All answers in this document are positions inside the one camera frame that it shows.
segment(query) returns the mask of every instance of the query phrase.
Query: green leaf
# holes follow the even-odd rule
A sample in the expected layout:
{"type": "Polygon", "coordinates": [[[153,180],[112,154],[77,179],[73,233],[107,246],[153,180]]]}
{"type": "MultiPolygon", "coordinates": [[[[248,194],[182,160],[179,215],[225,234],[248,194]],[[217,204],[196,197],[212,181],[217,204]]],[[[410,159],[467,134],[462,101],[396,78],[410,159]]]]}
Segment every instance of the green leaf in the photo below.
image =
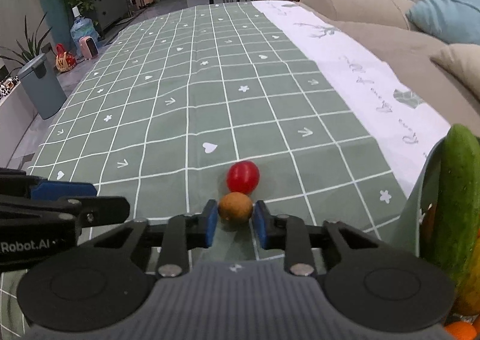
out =
{"type": "Polygon", "coordinates": [[[14,51],[10,48],[7,48],[6,46],[0,46],[0,49],[5,49],[6,51],[9,51],[9,52],[15,54],[17,57],[21,58],[22,60],[25,59],[25,58],[23,58],[23,56],[21,54],[18,54],[16,51],[14,51]]]}
{"type": "Polygon", "coordinates": [[[23,56],[23,58],[24,58],[25,60],[28,59],[29,53],[23,48],[23,46],[20,44],[20,42],[18,42],[18,40],[16,40],[16,42],[17,42],[18,47],[22,50],[22,56],[23,56]]]}
{"type": "Polygon", "coordinates": [[[45,19],[45,17],[47,16],[47,13],[44,13],[43,17],[42,17],[42,20],[40,21],[40,23],[38,24],[37,26],[37,30],[35,30],[35,51],[37,50],[37,34],[38,34],[38,29],[40,29],[40,26],[43,22],[43,20],[45,19]]]}
{"type": "Polygon", "coordinates": [[[22,63],[22,62],[20,62],[20,61],[18,61],[18,60],[16,60],[16,59],[12,59],[12,58],[7,57],[7,56],[2,56],[1,54],[0,54],[0,59],[10,60],[10,61],[16,61],[18,64],[21,64],[21,65],[25,65],[25,64],[26,64],[26,62],[25,62],[25,63],[22,63]]]}
{"type": "Polygon", "coordinates": [[[38,53],[37,53],[37,55],[40,54],[40,49],[41,49],[41,46],[42,46],[42,42],[43,42],[43,40],[47,37],[47,35],[49,34],[49,32],[50,32],[51,30],[52,30],[52,28],[48,29],[48,30],[46,31],[46,33],[43,35],[43,37],[40,39],[40,41],[38,42],[38,53]]]}
{"type": "Polygon", "coordinates": [[[28,49],[29,49],[29,53],[35,57],[36,54],[35,54],[35,47],[33,46],[33,43],[34,43],[33,37],[34,37],[34,33],[32,33],[32,38],[28,39],[28,49]]]}
{"type": "Polygon", "coordinates": [[[28,42],[27,16],[25,15],[25,39],[28,42]]]}

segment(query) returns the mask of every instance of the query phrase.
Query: red object on table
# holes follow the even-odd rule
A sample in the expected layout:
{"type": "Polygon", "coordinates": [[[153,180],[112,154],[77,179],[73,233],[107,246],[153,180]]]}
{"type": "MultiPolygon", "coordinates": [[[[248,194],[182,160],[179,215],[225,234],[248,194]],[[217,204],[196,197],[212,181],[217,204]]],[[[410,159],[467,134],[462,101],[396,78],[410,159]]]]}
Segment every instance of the red object on table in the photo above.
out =
{"type": "Polygon", "coordinates": [[[250,194],[258,186],[260,171],[252,161],[239,161],[226,174],[226,185],[231,192],[250,194]]]}

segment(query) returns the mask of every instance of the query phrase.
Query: orange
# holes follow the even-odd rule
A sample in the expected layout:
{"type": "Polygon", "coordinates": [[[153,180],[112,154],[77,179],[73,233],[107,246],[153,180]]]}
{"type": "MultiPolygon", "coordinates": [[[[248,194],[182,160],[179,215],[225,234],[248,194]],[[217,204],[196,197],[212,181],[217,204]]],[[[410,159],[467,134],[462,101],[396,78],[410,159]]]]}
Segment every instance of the orange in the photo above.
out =
{"type": "Polygon", "coordinates": [[[464,321],[453,322],[445,330],[457,340],[474,340],[477,336],[474,326],[464,321]]]}
{"type": "Polygon", "coordinates": [[[218,213],[221,218],[233,223],[245,223],[251,217],[254,204],[241,192],[231,192],[218,203],[218,213]]]}
{"type": "Polygon", "coordinates": [[[477,333],[480,333],[480,315],[473,322],[473,327],[477,330],[477,333]]]}

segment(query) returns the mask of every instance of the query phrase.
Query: brown ball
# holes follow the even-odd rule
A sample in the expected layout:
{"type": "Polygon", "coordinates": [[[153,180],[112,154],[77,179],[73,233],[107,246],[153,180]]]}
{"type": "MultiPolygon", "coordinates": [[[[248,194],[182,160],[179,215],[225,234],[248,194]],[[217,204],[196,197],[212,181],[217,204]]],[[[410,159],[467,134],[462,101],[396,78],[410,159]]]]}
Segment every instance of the brown ball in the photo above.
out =
{"type": "Polygon", "coordinates": [[[253,210],[253,202],[241,192],[231,192],[225,195],[218,204],[220,217],[235,223],[248,222],[253,210]]]}

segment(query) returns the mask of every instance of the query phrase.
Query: blue gripper pad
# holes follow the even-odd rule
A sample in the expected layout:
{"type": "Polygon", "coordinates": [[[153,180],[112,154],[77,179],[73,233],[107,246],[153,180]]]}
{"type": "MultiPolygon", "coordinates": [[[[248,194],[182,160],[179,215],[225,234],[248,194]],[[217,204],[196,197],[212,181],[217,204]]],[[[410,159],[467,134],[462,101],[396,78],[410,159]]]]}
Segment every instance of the blue gripper pad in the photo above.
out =
{"type": "Polygon", "coordinates": [[[97,196],[97,189],[90,183],[50,182],[45,180],[30,189],[30,198],[56,201],[62,196],[97,196]]]}
{"type": "Polygon", "coordinates": [[[263,249],[266,249],[267,246],[267,231],[265,227],[265,219],[263,218],[262,212],[258,208],[258,204],[255,203],[253,206],[253,228],[258,236],[260,241],[260,246],[263,249]]]}
{"type": "Polygon", "coordinates": [[[210,209],[210,214],[207,219],[207,233],[205,235],[206,246],[211,247],[213,243],[213,237],[215,236],[215,228],[217,227],[218,218],[218,204],[215,204],[210,209]]]}

